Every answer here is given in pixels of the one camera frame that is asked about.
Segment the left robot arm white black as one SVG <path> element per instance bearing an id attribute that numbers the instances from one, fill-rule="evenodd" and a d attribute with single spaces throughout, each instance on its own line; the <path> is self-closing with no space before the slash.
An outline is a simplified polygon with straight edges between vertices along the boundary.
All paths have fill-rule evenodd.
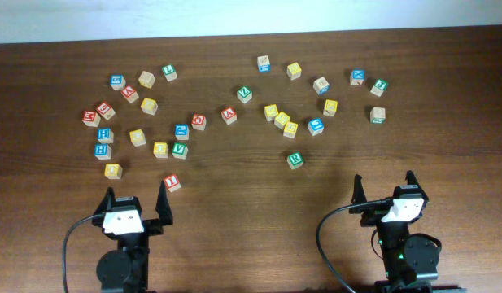
<path id="1" fill-rule="evenodd" d="M 155 210 L 158 216 L 143 220 L 138 197 L 115 197 L 109 187 L 94 212 L 92 224 L 117 242 L 116 249 L 98 261 L 96 274 L 101 292 L 146 292 L 149 273 L 149 238 L 164 233 L 173 224 L 166 186 L 160 183 Z"/>

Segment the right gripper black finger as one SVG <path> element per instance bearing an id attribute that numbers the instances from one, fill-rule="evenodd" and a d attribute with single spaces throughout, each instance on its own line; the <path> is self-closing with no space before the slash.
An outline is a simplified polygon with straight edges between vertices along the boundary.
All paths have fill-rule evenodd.
<path id="1" fill-rule="evenodd" d="M 417 181 L 417 178 L 415 177 L 415 174 L 412 170 L 408 170 L 406 172 L 405 180 L 407 182 L 408 188 L 419 188 L 420 187 L 420 185 Z"/>
<path id="2" fill-rule="evenodd" d="M 351 205 L 357 205 L 366 203 L 367 199 L 364 193 L 364 188 L 362 185 L 362 176 L 356 174 L 354 176 L 354 185 L 353 185 L 353 193 L 351 197 Z"/>

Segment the yellow C letter block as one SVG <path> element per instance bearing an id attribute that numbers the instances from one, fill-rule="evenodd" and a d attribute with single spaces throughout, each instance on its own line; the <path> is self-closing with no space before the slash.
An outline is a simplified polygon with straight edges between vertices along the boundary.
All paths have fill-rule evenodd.
<path id="1" fill-rule="evenodd" d="M 146 137 L 141 129 L 135 129 L 133 131 L 130 131 L 129 138 L 131 143 L 135 147 L 139 147 L 146 144 Z"/>

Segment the green R letter block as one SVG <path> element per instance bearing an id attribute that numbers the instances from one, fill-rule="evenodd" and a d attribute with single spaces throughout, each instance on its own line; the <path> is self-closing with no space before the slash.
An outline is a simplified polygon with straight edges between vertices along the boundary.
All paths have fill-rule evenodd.
<path id="1" fill-rule="evenodd" d="M 290 168 L 294 170 L 298 167 L 301 167 L 304 163 L 304 160 L 301 154 L 298 151 L 296 151 L 287 156 L 287 163 L 290 166 Z"/>

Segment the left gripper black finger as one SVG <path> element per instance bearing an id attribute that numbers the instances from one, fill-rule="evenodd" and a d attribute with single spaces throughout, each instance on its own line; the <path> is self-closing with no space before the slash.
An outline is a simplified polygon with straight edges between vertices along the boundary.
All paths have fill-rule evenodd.
<path id="1" fill-rule="evenodd" d="M 155 211 L 159 216 L 159 221 L 161 225 L 172 225 L 173 215 L 168 202 L 167 190 L 164 181 L 160 182 L 159 192 L 157 196 L 157 201 L 155 205 Z"/>
<path id="2" fill-rule="evenodd" d="M 102 215 L 108 211 L 111 211 L 112 204 L 114 202 L 115 202 L 114 190 L 112 187 L 108 187 L 103 199 L 96 208 L 94 215 Z"/>

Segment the red I letter block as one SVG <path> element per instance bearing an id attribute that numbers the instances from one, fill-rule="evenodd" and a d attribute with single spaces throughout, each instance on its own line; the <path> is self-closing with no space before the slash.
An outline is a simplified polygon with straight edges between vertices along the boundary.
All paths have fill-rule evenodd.
<path id="1" fill-rule="evenodd" d="M 176 174 L 164 178 L 164 184 L 169 192 L 181 189 L 181 183 Z"/>

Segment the red A letter block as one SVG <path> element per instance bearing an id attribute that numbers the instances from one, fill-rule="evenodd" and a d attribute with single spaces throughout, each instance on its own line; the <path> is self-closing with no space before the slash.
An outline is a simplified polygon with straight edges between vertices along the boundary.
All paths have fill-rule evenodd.
<path id="1" fill-rule="evenodd" d="M 232 107 L 227 107 L 221 111 L 221 117 L 227 125 L 232 124 L 238 119 L 236 111 Z"/>

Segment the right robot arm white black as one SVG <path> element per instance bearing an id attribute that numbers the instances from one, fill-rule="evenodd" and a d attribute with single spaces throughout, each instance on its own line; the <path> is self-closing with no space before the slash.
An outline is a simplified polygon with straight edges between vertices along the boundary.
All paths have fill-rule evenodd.
<path id="1" fill-rule="evenodd" d="M 374 283 L 376 292 L 432 292 L 431 282 L 439 276 L 442 243 L 427 234 L 410 234 L 408 228 L 422 217 L 429 198 L 412 171 L 405 180 L 391 197 L 369 202 L 361 176 L 354 177 L 351 213 L 361 215 L 361 226 L 377 232 L 386 273 L 385 281 Z"/>

